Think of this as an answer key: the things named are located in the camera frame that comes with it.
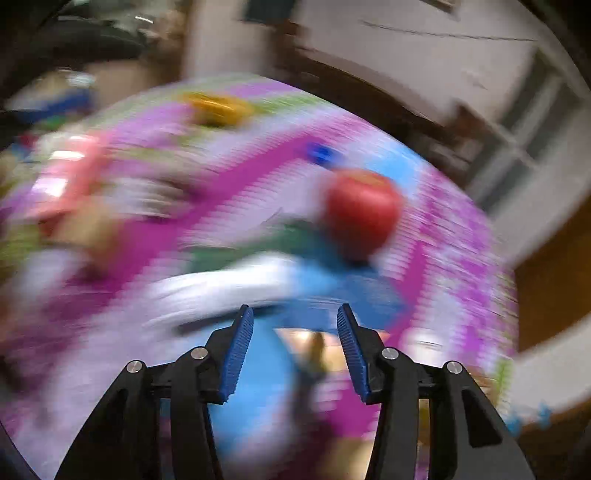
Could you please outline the white face mask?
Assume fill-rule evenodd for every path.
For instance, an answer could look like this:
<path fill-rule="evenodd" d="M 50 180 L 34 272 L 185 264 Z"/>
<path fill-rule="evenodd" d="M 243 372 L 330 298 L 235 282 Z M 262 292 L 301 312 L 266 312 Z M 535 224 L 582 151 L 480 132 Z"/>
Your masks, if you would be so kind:
<path fill-rule="evenodd" d="M 238 311 L 283 302 L 296 292 L 300 261 L 264 252 L 221 270 L 187 273 L 159 280 L 146 291 L 148 325 L 176 327 Z"/>

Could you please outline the orange sponge block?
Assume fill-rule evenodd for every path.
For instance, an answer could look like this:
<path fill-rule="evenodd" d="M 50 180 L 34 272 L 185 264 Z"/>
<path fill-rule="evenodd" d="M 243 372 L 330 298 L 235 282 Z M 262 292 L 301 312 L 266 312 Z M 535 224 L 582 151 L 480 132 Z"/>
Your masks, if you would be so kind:
<path fill-rule="evenodd" d="M 68 214 L 50 241 L 82 253 L 90 269 L 105 274 L 116 260 L 122 226 L 122 218 L 111 207 L 89 202 Z"/>

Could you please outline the green cloth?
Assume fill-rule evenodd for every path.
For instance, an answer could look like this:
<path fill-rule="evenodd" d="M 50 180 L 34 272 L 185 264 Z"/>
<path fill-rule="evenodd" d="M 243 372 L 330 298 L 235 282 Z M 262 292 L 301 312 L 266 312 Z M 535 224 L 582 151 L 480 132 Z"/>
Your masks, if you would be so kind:
<path fill-rule="evenodd" d="M 193 246 L 186 273 L 221 270 L 246 257 L 264 252 L 314 258 L 327 242 L 313 224 L 290 220 L 263 228 L 263 232 L 229 246 Z"/>

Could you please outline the red tissue box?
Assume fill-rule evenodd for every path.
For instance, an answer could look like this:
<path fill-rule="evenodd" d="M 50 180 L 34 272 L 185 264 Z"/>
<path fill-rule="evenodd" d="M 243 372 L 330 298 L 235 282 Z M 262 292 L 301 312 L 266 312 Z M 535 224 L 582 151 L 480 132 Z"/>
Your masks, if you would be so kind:
<path fill-rule="evenodd" d="M 109 163 L 104 135 L 67 137 L 51 152 L 47 167 L 34 182 L 26 217 L 38 222 L 61 220 L 95 190 Z"/>

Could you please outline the blue cigarette box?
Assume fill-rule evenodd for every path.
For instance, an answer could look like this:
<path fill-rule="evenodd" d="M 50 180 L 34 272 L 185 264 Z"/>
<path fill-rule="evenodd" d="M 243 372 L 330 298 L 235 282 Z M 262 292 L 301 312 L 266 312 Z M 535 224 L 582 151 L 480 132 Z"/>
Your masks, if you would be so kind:
<path fill-rule="evenodd" d="M 407 309 L 394 283 L 371 266 L 301 260 L 293 279 L 294 293 L 280 309 L 276 330 L 298 360 L 318 363 L 331 373 L 346 367 L 337 326 L 342 304 L 349 304 L 360 325 L 384 338 Z"/>

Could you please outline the floral purple tablecloth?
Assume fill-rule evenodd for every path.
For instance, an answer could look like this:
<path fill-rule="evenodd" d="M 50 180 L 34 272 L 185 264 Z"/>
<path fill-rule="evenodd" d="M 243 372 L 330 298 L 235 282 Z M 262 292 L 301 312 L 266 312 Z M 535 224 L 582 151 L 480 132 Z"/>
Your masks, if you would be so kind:
<path fill-rule="evenodd" d="M 158 87 L 67 129 L 8 211 L 72 190 L 103 147 L 104 274 L 54 229 L 14 279 L 6 351 L 24 382 L 1 420 L 53 478 L 129 361 L 204 344 L 242 305 L 254 330 L 228 402 L 211 407 L 225 475 L 327 479 L 369 457 L 379 410 L 339 346 L 342 304 L 414 361 L 461 362 L 500 410 L 517 343 L 513 279 L 485 214 L 415 151 L 337 104 L 276 80 L 225 75 Z"/>

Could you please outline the red apple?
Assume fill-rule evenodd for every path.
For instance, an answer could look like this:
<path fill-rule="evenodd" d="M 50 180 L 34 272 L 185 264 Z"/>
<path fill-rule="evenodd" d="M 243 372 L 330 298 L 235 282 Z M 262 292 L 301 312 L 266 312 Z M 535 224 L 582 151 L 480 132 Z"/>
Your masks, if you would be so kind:
<path fill-rule="evenodd" d="M 365 262 L 396 231 L 406 199 L 389 178 L 366 169 L 339 169 L 322 198 L 322 227 L 339 253 Z"/>

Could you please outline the white glass double door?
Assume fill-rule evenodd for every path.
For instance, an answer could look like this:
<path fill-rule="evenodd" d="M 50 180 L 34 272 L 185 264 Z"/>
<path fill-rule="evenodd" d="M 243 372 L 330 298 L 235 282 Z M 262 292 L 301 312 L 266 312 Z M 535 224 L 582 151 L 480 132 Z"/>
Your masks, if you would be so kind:
<path fill-rule="evenodd" d="M 546 151 L 564 133 L 583 101 L 565 71 L 538 49 L 499 118 L 491 120 L 469 110 L 484 129 L 463 189 L 483 212 L 497 213 L 542 168 Z"/>

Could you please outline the blue bottle cap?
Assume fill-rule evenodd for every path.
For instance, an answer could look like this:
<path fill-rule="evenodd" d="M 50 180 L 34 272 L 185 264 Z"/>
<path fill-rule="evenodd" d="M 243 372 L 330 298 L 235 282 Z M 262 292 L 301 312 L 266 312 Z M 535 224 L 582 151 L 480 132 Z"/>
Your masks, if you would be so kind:
<path fill-rule="evenodd" d="M 342 160 L 342 154 L 322 143 L 308 143 L 305 150 L 308 160 L 322 168 L 334 169 Z"/>

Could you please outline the yellow snack packet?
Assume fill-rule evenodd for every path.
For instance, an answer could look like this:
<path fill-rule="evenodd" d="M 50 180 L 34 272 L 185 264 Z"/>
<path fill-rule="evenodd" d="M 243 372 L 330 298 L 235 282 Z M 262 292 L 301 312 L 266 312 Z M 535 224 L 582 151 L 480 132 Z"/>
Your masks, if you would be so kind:
<path fill-rule="evenodd" d="M 193 121 L 209 127 L 233 128 L 256 113 L 252 104 L 238 97 L 191 92 L 182 99 L 190 105 Z"/>

